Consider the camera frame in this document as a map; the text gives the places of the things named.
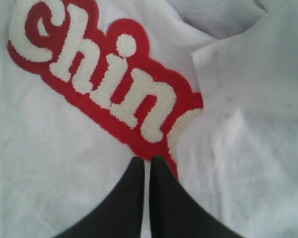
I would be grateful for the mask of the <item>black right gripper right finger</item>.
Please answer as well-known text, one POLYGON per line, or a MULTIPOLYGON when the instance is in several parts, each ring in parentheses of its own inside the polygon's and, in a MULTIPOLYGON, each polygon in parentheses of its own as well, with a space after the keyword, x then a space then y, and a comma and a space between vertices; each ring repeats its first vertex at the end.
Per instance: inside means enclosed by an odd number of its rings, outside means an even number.
POLYGON ((149 218, 153 238, 239 238, 183 188, 162 156, 150 166, 149 218))

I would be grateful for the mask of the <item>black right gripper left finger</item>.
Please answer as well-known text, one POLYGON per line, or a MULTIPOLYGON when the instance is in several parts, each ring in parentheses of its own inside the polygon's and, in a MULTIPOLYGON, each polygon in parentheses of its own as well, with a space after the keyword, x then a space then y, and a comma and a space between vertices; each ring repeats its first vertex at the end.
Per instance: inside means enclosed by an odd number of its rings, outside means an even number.
POLYGON ((113 190, 58 238, 139 238, 145 189, 143 159, 133 157, 113 190))

